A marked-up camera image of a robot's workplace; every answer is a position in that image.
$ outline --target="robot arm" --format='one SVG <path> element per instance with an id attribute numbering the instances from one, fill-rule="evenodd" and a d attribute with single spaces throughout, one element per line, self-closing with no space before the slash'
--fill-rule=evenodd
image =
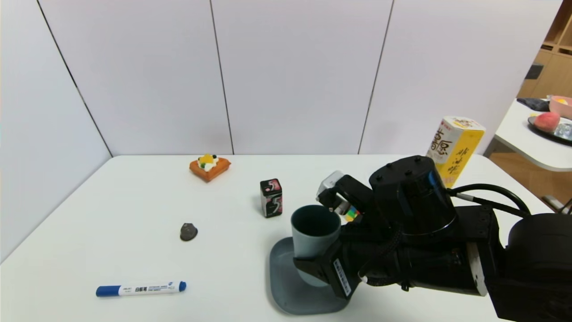
<path id="1" fill-rule="evenodd" d="M 357 286 L 400 284 L 484 296 L 500 318 L 572 321 L 572 216 L 538 214 L 479 199 L 454 207 L 430 158 L 390 163 L 370 177 L 371 189 L 335 172 L 317 199 L 340 215 L 360 215 L 316 258 L 296 267 L 350 299 Z M 504 248 L 493 208 L 523 216 Z"/>

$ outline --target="white tabletop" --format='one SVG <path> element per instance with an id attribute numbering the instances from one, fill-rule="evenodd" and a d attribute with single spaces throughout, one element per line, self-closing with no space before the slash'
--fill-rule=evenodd
<path id="1" fill-rule="evenodd" d="M 541 168 L 572 171 L 572 147 L 543 138 L 528 128 L 528 118 L 540 113 L 514 100 L 495 138 Z"/>
<path id="2" fill-rule="evenodd" d="M 291 236 L 290 215 L 316 203 L 334 170 L 367 183 L 399 155 L 228 156 L 231 169 L 206 184 L 188 170 L 195 156 L 120 156 L 101 167 L 0 266 L 2 321 L 491 321 L 487 297 L 392 285 L 359 285 L 338 313 L 282 313 L 269 291 L 272 246 Z M 279 178 L 284 214 L 260 214 L 259 182 Z M 474 155 L 457 185 L 492 183 L 549 212 L 488 159 Z M 491 192 L 475 195 L 509 202 Z M 456 205 L 468 202 L 455 200 Z M 517 217 L 497 211 L 506 244 Z M 179 239 L 185 222 L 198 236 Z M 182 293 L 98 298 L 100 285 L 183 280 Z"/>

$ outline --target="blue marker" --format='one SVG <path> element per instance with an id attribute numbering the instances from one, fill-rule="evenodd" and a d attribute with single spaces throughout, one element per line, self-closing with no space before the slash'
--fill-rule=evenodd
<path id="1" fill-rule="evenodd" d="M 111 285 L 111 286 L 98 287 L 96 291 L 96 296 L 103 297 L 103 296 L 166 294 L 166 293 L 182 292 L 185 289 L 186 289 L 186 283 L 183 281 L 139 284 L 136 286 Z"/>

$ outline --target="black plate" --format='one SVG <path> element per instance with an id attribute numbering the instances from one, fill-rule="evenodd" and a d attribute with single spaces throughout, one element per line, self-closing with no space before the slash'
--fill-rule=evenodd
<path id="1" fill-rule="evenodd" d="M 567 146 L 572 146 L 572 140 L 571 139 L 562 138 L 560 136 L 554 135 L 554 132 L 545 132 L 545 131 L 537 128 L 534 125 L 535 119 L 536 119 L 536 116 L 529 117 L 529 129 L 531 129 L 533 132 L 535 132 L 536 134 L 543 136 L 549 140 L 559 142 L 559 143 L 565 144 Z"/>

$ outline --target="pink bowl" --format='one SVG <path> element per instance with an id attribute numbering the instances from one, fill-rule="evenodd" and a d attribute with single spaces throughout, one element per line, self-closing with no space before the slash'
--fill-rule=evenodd
<path id="1" fill-rule="evenodd" d="M 558 100 L 565 100 L 569 105 L 560 103 Z M 572 120 L 572 99 L 565 96 L 553 96 L 548 106 L 550 112 L 558 113 L 560 116 Z"/>

